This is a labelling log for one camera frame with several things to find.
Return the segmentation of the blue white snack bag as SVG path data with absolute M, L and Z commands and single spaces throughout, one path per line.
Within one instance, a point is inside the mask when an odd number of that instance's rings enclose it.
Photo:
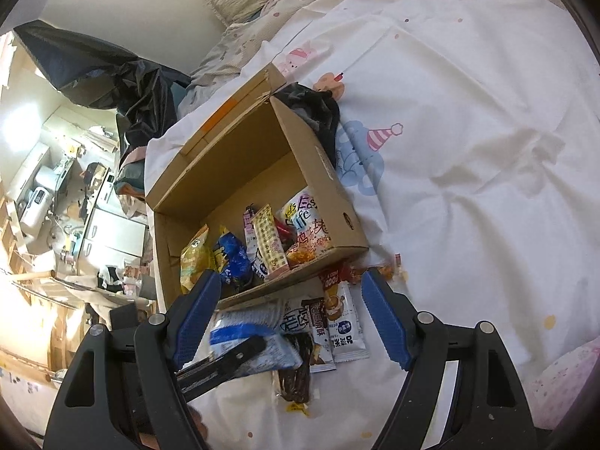
M 257 336 L 265 341 L 265 349 L 241 364 L 236 371 L 236 378 L 298 369 L 302 365 L 299 349 L 278 330 L 282 317 L 283 307 L 279 303 L 217 312 L 208 338 L 210 356 L 213 359 L 220 358 L 248 338 Z

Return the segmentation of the dark brown jerky packet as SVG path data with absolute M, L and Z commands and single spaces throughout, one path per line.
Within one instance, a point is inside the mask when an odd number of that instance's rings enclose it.
M 280 396 L 286 401 L 297 404 L 309 403 L 312 338 L 306 332 L 287 334 L 285 338 L 299 354 L 302 364 L 297 369 L 284 369 L 277 372 Z

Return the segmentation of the dark blue chip bag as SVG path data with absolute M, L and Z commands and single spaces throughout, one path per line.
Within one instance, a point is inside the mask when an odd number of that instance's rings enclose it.
M 220 226 L 219 236 L 214 243 L 214 261 L 220 280 L 235 291 L 242 291 L 253 280 L 252 263 L 245 246 L 224 226 Z

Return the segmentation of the yellow biscuit snack bag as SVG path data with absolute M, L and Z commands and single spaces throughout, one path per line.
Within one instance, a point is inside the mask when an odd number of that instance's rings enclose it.
M 203 225 L 181 252 L 180 285 L 184 294 L 193 289 L 204 271 L 215 269 L 213 251 L 207 243 L 209 233 L 209 226 Z

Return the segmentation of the brown chocolate bar wrapper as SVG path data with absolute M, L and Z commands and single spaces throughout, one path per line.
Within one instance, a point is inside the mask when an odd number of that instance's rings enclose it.
M 334 371 L 336 363 L 330 344 L 329 321 L 324 309 L 324 298 L 291 298 L 285 301 L 279 327 L 285 335 L 310 337 L 311 374 Z

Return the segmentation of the white red food packet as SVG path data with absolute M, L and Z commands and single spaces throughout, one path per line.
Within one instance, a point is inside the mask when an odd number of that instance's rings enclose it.
M 259 279 L 264 281 L 267 277 L 267 267 L 264 265 L 263 257 L 258 249 L 256 232 L 252 223 L 256 209 L 253 205 L 248 205 L 243 213 L 244 237 L 246 242 L 246 253 L 252 265 L 253 272 Z

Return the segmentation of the beige pink wafer packet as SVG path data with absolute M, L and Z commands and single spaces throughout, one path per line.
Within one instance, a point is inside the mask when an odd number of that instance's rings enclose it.
M 285 250 L 270 205 L 263 206 L 252 219 L 258 251 L 267 267 L 267 280 L 272 281 L 290 271 Z

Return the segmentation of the white red milk tea sachet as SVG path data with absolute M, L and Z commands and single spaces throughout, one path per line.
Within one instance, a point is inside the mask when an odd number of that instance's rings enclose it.
M 343 265 L 328 267 L 320 275 L 330 344 L 336 364 L 369 358 L 363 330 L 355 308 L 351 285 L 344 280 Z

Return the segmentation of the orange sausage snack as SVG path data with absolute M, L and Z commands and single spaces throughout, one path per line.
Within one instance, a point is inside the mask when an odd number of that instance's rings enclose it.
M 404 268 L 402 264 L 402 256 L 400 254 L 394 255 L 393 260 L 387 260 L 377 265 L 358 266 L 351 264 L 349 269 L 349 278 L 355 284 L 362 278 L 362 275 L 368 270 L 376 269 L 386 281 L 391 281 L 395 276 L 403 275 Z

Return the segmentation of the Easy Life chicken snack bag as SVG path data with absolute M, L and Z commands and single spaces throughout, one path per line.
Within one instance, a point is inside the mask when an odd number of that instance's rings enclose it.
M 291 268 L 313 261 L 333 248 L 329 230 L 309 187 L 288 200 L 277 211 L 276 218 L 293 234 L 294 242 L 286 249 Z

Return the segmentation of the pink dotted blanket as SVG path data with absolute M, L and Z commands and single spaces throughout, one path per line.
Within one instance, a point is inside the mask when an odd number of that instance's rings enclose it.
M 534 426 L 554 430 L 573 405 L 599 359 L 599 338 L 564 354 L 524 384 Z

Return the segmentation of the white kitchen cabinet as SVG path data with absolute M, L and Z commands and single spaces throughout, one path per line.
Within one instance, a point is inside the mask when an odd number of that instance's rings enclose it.
M 140 262 L 147 226 L 100 208 L 93 208 L 83 230 L 78 262 L 96 268 Z

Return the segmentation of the brown cardboard box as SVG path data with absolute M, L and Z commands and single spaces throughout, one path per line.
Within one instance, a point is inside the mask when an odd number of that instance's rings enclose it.
M 239 295 L 225 289 L 219 308 L 257 303 L 367 251 L 359 219 L 326 152 L 310 127 L 274 96 L 285 82 L 273 64 L 264 66 L 207 120 L 193 120 L 196 132 L 157 182 L 145 185 L 153 211 L 157 293 L 166 307 L 182 294 L 180 254 L 201 227 L 212 236 L 226 227 L 242 237 L 247 206 L 279 209 L 304 187 L 330 233 L 330 251 Z

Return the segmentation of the black plastic garbage bag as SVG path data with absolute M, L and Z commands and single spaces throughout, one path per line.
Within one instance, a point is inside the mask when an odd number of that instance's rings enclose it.
M 71 103 L 117 112 L 121 156 L 163 136 L 177 122 L 188 75 L 41 20 L 14 31 L 40 72 Z

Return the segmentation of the dark grey cloth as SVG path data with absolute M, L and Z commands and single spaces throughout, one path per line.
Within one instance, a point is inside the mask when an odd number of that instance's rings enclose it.
M 340 108 L 330 90 L 310 90 L 294 82 L 274 96 L 304 120 L 316 135 L 331 165 L 337 164 L 336 133 L 340 124 Z

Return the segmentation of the white printed bed sheet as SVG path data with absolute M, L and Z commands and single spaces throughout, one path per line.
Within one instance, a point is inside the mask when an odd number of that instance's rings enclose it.
M 491 321 L 520 378 L 599 338 L 599 65 L 554 0 L 315 0 L 150 142 L 155 183 L 267 64 L 340 94 L 367 265 L 443 321 Z

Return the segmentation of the floral grey duvet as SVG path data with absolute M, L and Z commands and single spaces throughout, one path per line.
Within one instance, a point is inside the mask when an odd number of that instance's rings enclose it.
M 182 118 L 205 103 L 218 89 L 237 77 L 261 45 L 272 39 L 301 8 L 315 0 L 268 0 L 260 11 L 242 23 L 226 27 L 220 41 L 191 73 L 191 81 L 178 105 Z

